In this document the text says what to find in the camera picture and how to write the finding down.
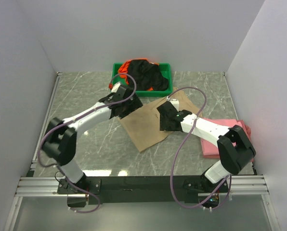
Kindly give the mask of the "beige t shirt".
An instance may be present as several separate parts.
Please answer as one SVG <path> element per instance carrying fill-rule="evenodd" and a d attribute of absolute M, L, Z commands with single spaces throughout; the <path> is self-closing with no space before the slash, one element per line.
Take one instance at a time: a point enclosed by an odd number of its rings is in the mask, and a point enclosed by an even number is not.
<path fill-rule="evenodd" d="M 139 152 L 163 141 L 172 133 L 160 130 L 160 114 L 157 108 L 165 101 L 166 97 L 163 97 L 144 104 L 118 120 Z"/>

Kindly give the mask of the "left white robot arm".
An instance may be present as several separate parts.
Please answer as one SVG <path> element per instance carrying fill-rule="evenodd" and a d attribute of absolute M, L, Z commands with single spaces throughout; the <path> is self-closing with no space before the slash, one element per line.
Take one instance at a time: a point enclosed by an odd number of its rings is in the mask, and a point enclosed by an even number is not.
<path fill-rule="evenodd" d="M 76 144 L 81 135 L 95 125 L 119 117 L 120 119 L 142 107 L 134 91 L 123 84 L 116 84 L 111 93 L 87 110 L 65 119 L 53 118 L 47 127 L 41 150 L 56 161 L 57 168 L 69 180 L 74 193 L 88 189 L 85 173 L 75 161 Z"/>

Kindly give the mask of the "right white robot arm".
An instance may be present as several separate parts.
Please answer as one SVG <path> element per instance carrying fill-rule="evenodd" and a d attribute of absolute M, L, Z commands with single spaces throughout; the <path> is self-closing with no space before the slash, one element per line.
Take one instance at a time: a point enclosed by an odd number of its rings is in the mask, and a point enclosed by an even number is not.
<path fill-rule="evenodd" d="M 190 111 L 179 111 L 170 101 L 160 105 L 157 110 L 160 114 L 160 130 L 180 131 L 187 134 L 173 159 L 170 170 L 171 189 L 173 189 L 173 172 L 176 159 L 190 135 L 195 135 L 217 147 L 220 159 L 194 183 L 186 182 L 184 185 L 187 189 L 202 189 L 204 192 L 211 192 L 225 177 L 237 175 L 256 155 L 250 139 L 239 125 L 233 127 L 218 125 L 200 118 Z"/>

